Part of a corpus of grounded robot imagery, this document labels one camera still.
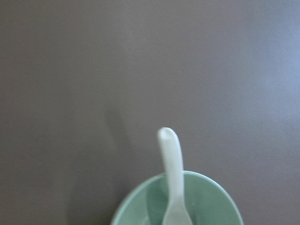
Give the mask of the green bowl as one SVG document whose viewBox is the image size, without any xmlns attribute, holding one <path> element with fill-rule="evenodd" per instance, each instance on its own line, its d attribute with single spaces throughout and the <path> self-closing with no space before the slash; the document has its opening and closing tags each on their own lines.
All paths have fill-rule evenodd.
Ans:
<svg viewBox="0 0 300 225">
<path fill-rule="evenodd" d="M 184 171 L 185 206 L 194 225 L 242 225 L 230 195 L 214 180 Z M 160 225 L 168 203 L 165 174 L 151 177 L 133 189 L 114 213 L 112 225 Z"/>
</svg>

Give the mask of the white ceramic spoon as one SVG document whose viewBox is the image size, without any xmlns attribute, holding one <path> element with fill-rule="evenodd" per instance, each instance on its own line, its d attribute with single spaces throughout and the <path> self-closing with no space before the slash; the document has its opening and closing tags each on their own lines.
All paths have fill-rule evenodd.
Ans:
<svg viewBox="0 0 300 225">
<path fill-rule="evenodd" d="M 168 185 L 168 203 L 162 224 L 191 225 L 185 206 L 183 159 L 178 136 L 171 128 L 162 127 L 157 132 L 157 141 Z"/>
</svg>

